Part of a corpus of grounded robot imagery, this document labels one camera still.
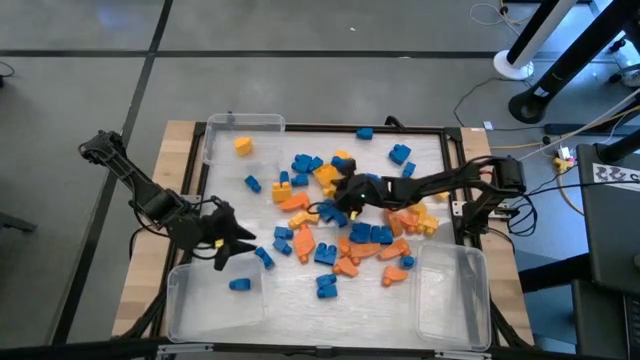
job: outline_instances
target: wooden table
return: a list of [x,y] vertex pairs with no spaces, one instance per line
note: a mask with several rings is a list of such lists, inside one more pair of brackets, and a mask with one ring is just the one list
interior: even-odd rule
[[[180,192],[195,124],[191,121],[169,121],[167,123],[152,177],[153,181],[163,187]],[[463,128],[461,133],[466,159],[490,154],[489,143],[483,129]],[[452,165],[455,167],[457,166],[455,148],[450,146],[450,149],[452,149],[450,151]],[[202,144],[199,146],[196,164],[193,168],[190,194],[196,194],[196,184],[202,168],[201,151]],[[503,221],[490,220],[489,226],[508,233],[506,223]],[[513,248],[509,242],[494,233],[482,235],[481,240],[489,267],[489,283],[493,301],[520,337],[533,344]],[[166,238],[147,232],[138,235],[113,326],[113,335],[127,331],[157,294],[168,245],[169,241]]]

